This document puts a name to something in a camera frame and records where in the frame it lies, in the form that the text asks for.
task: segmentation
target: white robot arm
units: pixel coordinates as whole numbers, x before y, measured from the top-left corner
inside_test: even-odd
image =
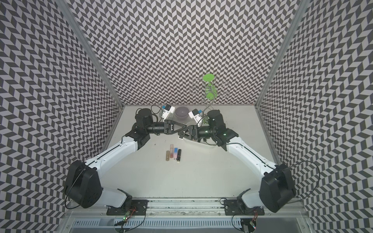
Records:
[[[85,163],[75,161],[71,164],[65,194],[83,208],[93,205],[129,208],[126,202],[131,202],[132,197],[125,191],[106,188],[100,183],[100,179],[120,160],[144,146],[150,139],[150,133],[178,133],[179,137],[188,139],[211,137],[218,146],[238,157],[261,180],[259,190],[248,189],[237,197],[242,208],[266,206],[277,212],[295,195],[288,167],[284,164],[277,165],[250,148],[237,133],[225,127],[219,110],[210,111],[208,116],[209,126],[187,127],[171,120],[153,122],[151,111],[141,109],[135,116],[136,127],[123,136],[120,142]],[[181,128],[175,130],[174,125],[180,125]]]

